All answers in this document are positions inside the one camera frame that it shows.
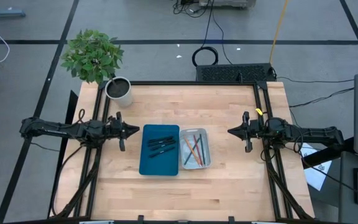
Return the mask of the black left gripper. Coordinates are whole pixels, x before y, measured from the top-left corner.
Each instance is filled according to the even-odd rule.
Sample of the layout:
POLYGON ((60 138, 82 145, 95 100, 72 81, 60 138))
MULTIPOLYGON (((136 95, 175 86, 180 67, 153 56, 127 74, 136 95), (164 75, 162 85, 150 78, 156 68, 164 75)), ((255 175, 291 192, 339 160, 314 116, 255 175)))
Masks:
POLYGON ((140 128, 138 126, 123 123, 121 112, 118 111, 115 118, 111 117, 110 123, 106 126, 106 130, 106 138, 108 140, 118 139, 119 149, 124 152, 126 150, 124 140, 138 132, 140 128))

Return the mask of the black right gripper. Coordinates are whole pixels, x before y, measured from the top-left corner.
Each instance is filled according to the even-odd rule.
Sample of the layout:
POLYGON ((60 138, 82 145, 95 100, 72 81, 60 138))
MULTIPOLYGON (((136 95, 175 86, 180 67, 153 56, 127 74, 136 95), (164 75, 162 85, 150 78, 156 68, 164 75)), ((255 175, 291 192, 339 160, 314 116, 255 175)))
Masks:
POLYGON ((251 152, 253 149, 251 139, 260 137, 262 134, 262 125, 257 119, 250 120, 249 112, 247 111, 244 112, 242 121, 243 124, 235 128, 228 129, 228 132, 229 134, 244 140, 246 142, 245 151, 251 152))

